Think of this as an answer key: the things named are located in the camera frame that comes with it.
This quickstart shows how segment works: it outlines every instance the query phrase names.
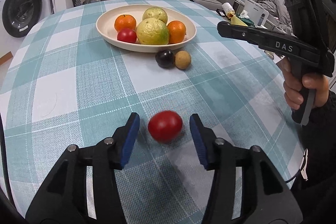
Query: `hand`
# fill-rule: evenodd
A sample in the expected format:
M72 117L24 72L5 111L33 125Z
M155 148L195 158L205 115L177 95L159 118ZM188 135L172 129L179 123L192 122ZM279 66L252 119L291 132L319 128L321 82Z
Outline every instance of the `hand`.
M316 89L313 108L323 106L329 97L329 83L327 77L318 73L308 73L302 77L302 82L295 78L291 72L291 65L287 57L277 63L281 69L285 81L285 100L287 104L298 110L303 103L303 97L299 93L302 85L308 89Z

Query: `plaid tablecloth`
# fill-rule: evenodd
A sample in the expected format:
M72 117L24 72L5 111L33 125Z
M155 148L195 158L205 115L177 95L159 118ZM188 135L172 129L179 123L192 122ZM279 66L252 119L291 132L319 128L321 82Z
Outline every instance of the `plaid tablecloth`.
M121 50L100 37L97 18L130 4L168 7L191 18L197 35L184 47L192 56L189 69L162 69L153 54ZM189 131L193 113L238 147L261 146L284 179L294 175L302 150L280 70L257 47L220 37L220 20L215 12L186 0L110 0L59 12L34 26L0 94L19 212L26 213L69 144L95 145L124 125L131 112L141 117L140 132L129 164L116 172L129 224L201 222L213 172L198 161ZM161 145L149 135L147 123L167 109L179 113L184 127L180 138ZM88 169L88 208L94 216L90 177ZM2 168L0 184L4 189ZM240 200L238 170L234 216Z

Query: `white bowl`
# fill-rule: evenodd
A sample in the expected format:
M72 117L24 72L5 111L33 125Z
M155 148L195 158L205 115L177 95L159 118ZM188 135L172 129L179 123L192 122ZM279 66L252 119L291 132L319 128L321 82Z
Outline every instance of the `white bowl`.
M127 43L117 40L117 31L114 28L114 22L116 18L120 15L132 15L136 19L136 24L138 25L142 21L143 13L151 7L156 7L153 5L128 5L122 6L110 11L103 13L96 22L97 31L100 35L110 44L123 48L125 50L134 51L134 52L159 52L165 49L175 50L183 47L186 43L192 40L196 36L196 26L191 21L191 19L179 12L174 10L161 7L166 11L168 15L168 23L173 20L179 20L184 23L186 27L186 36L184 41L177 44L168 44L168 45L141 45L137 41L136 44Z

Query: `dark jacket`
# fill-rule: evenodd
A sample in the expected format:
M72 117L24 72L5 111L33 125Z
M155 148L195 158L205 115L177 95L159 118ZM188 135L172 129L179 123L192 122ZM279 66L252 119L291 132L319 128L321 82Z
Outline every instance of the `dark jacket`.
M329 92L327 103L313 109L300 141L308 149L308 180L298 177L292 192L301 208L302 224L336 223L336 95Z

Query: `orange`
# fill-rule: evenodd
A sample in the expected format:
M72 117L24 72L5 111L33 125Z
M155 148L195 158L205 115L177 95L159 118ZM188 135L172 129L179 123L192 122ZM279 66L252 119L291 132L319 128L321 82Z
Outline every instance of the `orange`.
M137 26L137 21L131 15L118 16L114 22L114 28L117 32L120 32L124 28L135 30L136 26Z
M167 28L169 30L169 44L181 43L184 40L186 27L181 21L169 22Z

